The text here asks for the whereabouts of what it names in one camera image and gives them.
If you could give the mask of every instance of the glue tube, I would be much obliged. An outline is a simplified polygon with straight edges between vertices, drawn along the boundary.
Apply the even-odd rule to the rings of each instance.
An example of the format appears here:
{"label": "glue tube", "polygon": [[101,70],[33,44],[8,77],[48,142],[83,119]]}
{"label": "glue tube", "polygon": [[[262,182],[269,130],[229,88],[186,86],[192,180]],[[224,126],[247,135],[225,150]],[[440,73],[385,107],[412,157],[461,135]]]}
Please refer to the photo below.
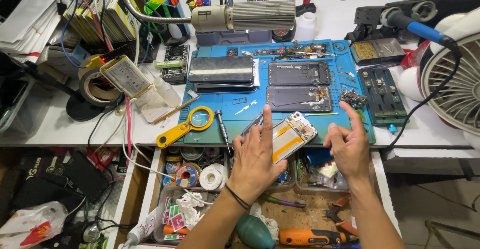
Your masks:
{"label": "glue tube", "polygon": [[148,235],[152,234],[155,224],[160,223],[157,219],[156,208],[149,214],[145,219],[138,222],[130,232],[127,234],[127,241],[123,244],[122,248],[127,246],[137,246],[143,240],[145,240]]}

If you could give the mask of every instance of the disassembled smartphone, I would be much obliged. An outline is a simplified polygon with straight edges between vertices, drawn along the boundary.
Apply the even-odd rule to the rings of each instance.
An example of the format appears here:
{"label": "disassembled smartphone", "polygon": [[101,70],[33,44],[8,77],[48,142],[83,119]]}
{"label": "disassembled smartphone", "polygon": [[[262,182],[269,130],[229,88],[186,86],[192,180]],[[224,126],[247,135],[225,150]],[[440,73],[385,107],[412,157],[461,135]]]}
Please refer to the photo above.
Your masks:
{"label": "disassembled smartphone", "polygon": [[318,134],[300,112],[293,112],[273,126],[273,163],[287,158]]}

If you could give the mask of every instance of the yellow magnifying glass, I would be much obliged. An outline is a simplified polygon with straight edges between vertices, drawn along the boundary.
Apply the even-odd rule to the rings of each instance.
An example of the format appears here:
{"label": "yellow magnifying glass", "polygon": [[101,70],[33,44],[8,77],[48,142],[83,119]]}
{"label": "yellow magnifying glass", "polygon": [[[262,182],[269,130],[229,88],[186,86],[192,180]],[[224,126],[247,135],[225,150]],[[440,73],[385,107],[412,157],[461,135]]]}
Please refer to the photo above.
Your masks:
{"label": "yellow magnifying glass", "polygon": [[166,148],[171,143],[179,140],[189,131],[206,130],[213,122],[213,112],[210,108],[199,106],[188,114],[187,121],[178,124],[170,130],[164,132],[157,137],[157,145],[159,148]]}

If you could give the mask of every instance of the white label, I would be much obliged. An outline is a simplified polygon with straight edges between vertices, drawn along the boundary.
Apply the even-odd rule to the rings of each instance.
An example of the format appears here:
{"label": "white label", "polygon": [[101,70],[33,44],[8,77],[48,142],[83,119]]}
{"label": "white label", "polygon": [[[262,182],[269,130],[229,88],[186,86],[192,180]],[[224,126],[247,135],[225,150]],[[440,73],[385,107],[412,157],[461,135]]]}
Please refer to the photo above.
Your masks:
{"label": "white label", "polygon": [[108,78],[115,82],[130,98],[137,96],[152,83],[146,80],[138,68],[130,64],[127,58],[119,61],[104,72]]}

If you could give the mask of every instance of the wire cutter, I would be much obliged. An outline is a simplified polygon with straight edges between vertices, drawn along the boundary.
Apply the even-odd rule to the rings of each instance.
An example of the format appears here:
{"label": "wire cutter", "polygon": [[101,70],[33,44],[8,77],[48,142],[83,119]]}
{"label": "wire cutter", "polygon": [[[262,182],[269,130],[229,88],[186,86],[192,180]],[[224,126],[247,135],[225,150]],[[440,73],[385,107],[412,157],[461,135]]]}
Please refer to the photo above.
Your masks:
{"label": "wire cutter", "polygon": [[336,226],[343,228],[344,230],[354,234],[355,236],[359,236],[358,230],[354,228],[351,223],[342,220],[338,217],[337,213],[340,208],[342,208],[346,203],[349,203],[352,200],[351,194],[347,194],[344,197],[340,198],[339,200],[335,201],[333,205],[325,210],[325,216],[327,218],[332,219],[335,222]]}

